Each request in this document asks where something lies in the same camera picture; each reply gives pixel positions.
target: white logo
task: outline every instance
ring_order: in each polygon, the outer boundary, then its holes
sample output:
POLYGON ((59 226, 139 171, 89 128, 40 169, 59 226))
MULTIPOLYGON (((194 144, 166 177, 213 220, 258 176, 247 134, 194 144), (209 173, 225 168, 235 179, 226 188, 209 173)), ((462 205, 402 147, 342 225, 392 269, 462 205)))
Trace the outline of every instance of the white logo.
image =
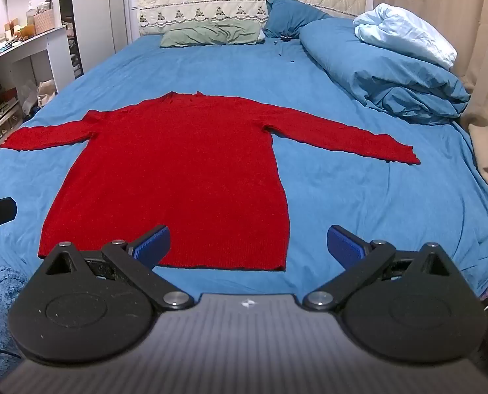
POLYGON ((252 299, 250 298, 247 298, 246 300, 243 300, 242 302, 240 302, 242 304, 243 307, 246 307, 247 309, 250 309, 252 307, 255 306, 256 302, 253 301, 252 299))

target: gray ribbed plate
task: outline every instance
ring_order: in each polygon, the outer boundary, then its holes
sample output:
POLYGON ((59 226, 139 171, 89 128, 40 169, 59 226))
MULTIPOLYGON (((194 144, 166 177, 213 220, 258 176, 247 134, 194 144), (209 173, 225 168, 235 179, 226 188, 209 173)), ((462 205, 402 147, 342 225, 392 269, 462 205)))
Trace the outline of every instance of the gray ribbed plate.
POLYGON ((108 362, 54 368, 25 361, 5 394, 488 394, 468 360, 397 366, 354 345, 335 318, 292 296, 203 295, 163 314, 135 349, 108 362))

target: blue bed sheet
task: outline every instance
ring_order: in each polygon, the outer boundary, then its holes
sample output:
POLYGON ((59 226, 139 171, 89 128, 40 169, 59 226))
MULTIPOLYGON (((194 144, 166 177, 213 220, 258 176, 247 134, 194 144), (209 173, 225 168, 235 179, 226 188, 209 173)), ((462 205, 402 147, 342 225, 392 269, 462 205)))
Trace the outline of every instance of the blue bed sheet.
MULTIPOLYGON (((328 227, 340 224, 361 238, 384 238, 402 250, 437 241, 475 293, 488 286, 488 186, 475 168, 468 135, 456 124, 413 125, 365 108, 330 80, 298 40, 182 49, 160 49, 159 41, 140 38, 74 81, 27 125, 79 120, 89 109, 115 110, 169 91, 200 91, 388 133, 413 145, 421 165, 330 152, 274 135, 290 216, 286 271, 156 267, 155 272, 196 298, 201 293, 302 297, 343 271, 326 248, 328 227)), ((28 276, 38 267, 42 223, 84 147, 0 150, 0 198, 11 196, 18 205, 17 218, 0 226, 0 265, 28 276)), ((117 164, 121 169, 122 162, 117 164)))

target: blue gripper pad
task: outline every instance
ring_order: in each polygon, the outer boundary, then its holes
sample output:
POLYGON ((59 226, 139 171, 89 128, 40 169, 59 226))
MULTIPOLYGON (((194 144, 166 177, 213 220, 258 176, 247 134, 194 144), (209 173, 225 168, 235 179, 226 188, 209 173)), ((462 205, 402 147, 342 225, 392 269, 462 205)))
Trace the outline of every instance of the blue gripper pad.
POLYGON ((369 244, 338 225, 332 225, 327 234, 328 252, 345 270, 366 256, 369 244))
POLYGON ((160 226, 129 244, 129 254, 152 270, 171 248, 171 232, 167 226, 160 226))

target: sweater sleeve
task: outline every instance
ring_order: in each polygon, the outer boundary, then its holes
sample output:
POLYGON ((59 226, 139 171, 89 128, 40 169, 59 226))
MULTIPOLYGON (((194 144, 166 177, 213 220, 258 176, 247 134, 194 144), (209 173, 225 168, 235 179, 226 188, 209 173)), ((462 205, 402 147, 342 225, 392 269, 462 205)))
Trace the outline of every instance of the sweater sleeve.
POLYGON ((1 148, 33 151, 83 142, 97 134, 100 122, 105 119, 106 114, 108 113, 91 110, 80 121, 70 121, 59 126, 22 127, 11 134, 1 148))
POLYGON ((376 135, 302 111, 267 106, 267 110, 260 110, 262 128, 274 130, 298 142, 379 160, 421 164, 410 145, 403 145, 387 134, 376 135))

